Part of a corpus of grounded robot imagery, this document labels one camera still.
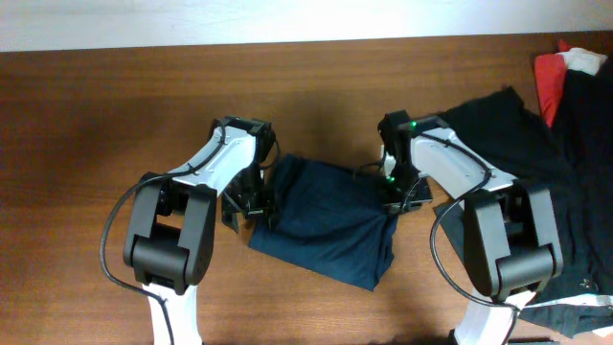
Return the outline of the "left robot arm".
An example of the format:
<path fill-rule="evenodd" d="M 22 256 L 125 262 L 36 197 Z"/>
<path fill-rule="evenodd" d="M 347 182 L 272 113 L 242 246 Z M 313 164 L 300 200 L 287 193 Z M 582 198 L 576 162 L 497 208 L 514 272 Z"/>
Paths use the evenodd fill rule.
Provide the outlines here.
<path fill-rule="evenodd" d="M 134 192 L 123 259 L 148 298 L 157 344 L 199 344 L 197 287 L 210 265 L 217 222 L 270 222 L 277 211 L 265 160 L 278 146 L 270 123 L 225 117 L 192 158 L 148 172 Z"/>

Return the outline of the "navy blue shorts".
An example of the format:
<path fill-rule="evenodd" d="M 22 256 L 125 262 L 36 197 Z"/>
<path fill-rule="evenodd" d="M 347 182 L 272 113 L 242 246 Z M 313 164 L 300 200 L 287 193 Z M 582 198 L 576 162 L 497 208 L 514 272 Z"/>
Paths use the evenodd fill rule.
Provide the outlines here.
<path fill-rule="evenodd" d="M 379 201 L 376 178 L 289 154 L 271 182 L 279 213 L 256 225 L 248 246 L 373 291 L 394 260 L 398 221 Z"/>

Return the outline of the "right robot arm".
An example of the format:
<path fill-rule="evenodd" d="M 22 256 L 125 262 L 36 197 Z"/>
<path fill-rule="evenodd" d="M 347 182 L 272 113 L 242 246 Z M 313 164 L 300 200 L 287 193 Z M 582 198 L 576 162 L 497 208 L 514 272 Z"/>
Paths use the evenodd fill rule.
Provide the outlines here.
<path fill-rule="evenodd" d="M 437 269 L 468 301 L 450 342 L 511 343 L 521 311 L 563 268 L 549 189 L 498 169 L 438 116 L 413 120 L 406 111 L 395 111 L 384 115 L 377 130 L 383 142 L 383 205 L 390 214 L 431 201 L 428 178 L 452 198 L 436 216 L 429 238 Z M 451 279 L 437 252 L 437 231 L 452 210 L 462 212 L 459 256 L 472 291 Z"/>

